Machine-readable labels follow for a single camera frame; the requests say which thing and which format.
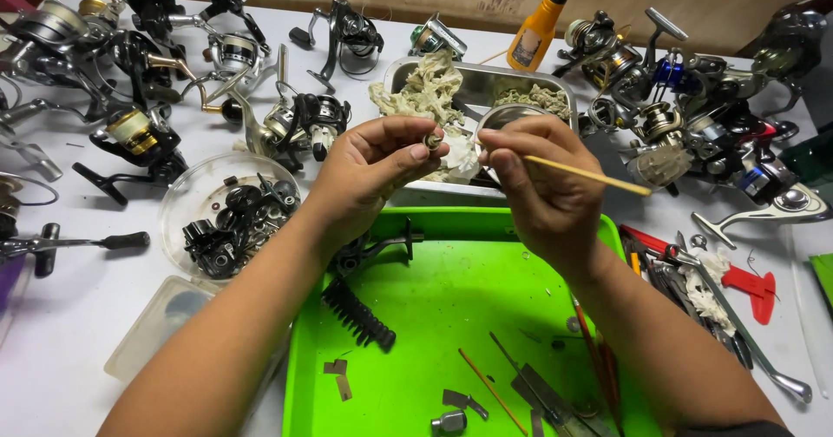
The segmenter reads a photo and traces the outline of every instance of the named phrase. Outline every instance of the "metal bowl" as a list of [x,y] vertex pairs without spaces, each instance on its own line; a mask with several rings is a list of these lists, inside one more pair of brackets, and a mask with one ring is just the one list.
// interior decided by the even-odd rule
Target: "metal bowl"
[[[547,110],[541,107],[536,107],[535,105],[529,105],[526,103],[507,103],[506,105],[494,107],[489,110],[488,113],[483,115],[480,123],[477,123],[477,130],[474,135],[477,136],[477,133],[484,128],[501,129],[518,118],[547,114],[550,114]],[[477,152],[477,155],[480,155],[480,153],[483,152],[483,147],[475,142],[474,150]],[[486,173],[489,174],[489,176],[492,177],[496,183],[500,184],[501,181],[497,179],[497,173],[495,173],[493,168],[486,170]]]

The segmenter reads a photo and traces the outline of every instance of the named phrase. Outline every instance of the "small gear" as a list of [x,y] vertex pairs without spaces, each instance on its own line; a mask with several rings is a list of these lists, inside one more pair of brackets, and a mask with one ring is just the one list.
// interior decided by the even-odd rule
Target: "small gear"
[[578,333],[581,331],[581,325],[578,323],[578,317],[572,316],[567,319],[567,329],[570,333]]

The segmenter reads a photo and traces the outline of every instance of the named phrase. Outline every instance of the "bottle label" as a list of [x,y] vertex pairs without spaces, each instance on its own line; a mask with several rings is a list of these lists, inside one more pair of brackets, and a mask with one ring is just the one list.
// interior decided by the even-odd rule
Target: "bottle label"
[[538,48],[540,47],[541,36],[535,33],[534,30],[527,28],[521,34],[521,39],[518,40],[518,43],[515,45],[515,49],[512,50],[512,59],[521,65],[528,67],[532,64],[532,59],[535,57],[535,53],[538,52]]

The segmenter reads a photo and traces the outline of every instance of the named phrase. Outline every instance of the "hand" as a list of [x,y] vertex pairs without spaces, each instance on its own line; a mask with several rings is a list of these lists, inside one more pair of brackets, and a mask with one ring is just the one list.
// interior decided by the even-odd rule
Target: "hand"
[[395,190],[440,166],[448,144],[429,153],[422,138],[430,133],[442,136],[443,130],[428,118],[390,116],[336,139],[298,209],[322,224],[327,250],[335,252],[365,233]]
[[565,275],[581,276],[598,260],[604,185],[522,160],[533,155],[601,174],[567,124],[553,115],[526,117],[500,130],[482,129],[481,164],[494,167],[526,248]]

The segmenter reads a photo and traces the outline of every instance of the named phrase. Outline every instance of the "right hand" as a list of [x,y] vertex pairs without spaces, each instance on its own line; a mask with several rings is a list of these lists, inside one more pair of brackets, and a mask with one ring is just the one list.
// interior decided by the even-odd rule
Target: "right hand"
[[521,241],[559,272],[589,274],[605,250],[597,239],[604,185],[521,159],[532,155],[601,174],[599,161],[554,115],[518,119],[501,130],[482,129],[480,163],[501,180]]

